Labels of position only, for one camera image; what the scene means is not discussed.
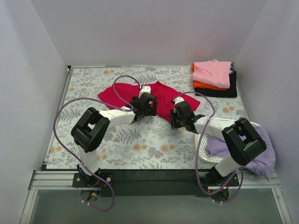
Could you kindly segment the red t-shirt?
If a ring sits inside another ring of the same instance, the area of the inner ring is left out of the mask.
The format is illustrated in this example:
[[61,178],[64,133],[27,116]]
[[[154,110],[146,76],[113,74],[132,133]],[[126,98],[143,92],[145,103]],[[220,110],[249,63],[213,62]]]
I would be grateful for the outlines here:
[[[171,101],[179,92],[160,82],[149,84],[148,86],[151,88],[151,95],[157,98],[157,115],[171,122],[170,111],[174,109],[174,104]],[[109,109],[112,109],[112,105],[117,107],[125,106],[126,103],[121,98],[130,102],[132,97],[139,95],[138,85],[116,83],[115,87],[116,91],[113,90],[113,87],[108,87],[98,94],[101,101],[110,104],[108,106]]]

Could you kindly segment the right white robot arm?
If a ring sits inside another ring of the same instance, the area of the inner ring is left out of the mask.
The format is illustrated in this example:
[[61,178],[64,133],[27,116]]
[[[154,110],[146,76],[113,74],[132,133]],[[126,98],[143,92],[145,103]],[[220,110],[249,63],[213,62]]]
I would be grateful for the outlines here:
[[195,115],[189,103],[182,97],[175,98],[173,104],[174,109],[170,111],[173,128],[184,127],[197,135],[217,137],[224,140],[228,147],[229,155],[199,178],[205,184],[224,184],[231,173],[249,164],[267,148],[262,137],[246,118],[213,119]]

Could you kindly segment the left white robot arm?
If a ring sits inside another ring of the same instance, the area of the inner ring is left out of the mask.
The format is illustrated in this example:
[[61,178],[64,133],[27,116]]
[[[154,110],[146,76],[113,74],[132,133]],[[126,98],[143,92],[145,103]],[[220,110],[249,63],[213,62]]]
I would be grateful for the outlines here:
[[97,148],[109,128],[132,124],[144,117],[156,115],[157,99],[147,92],[133,97],[129,105],[119,110],[98,111],[93,107],[88,108],[71,130],[71,136],[79,151],[78,172],[85,184],[93,187],[99,183]]

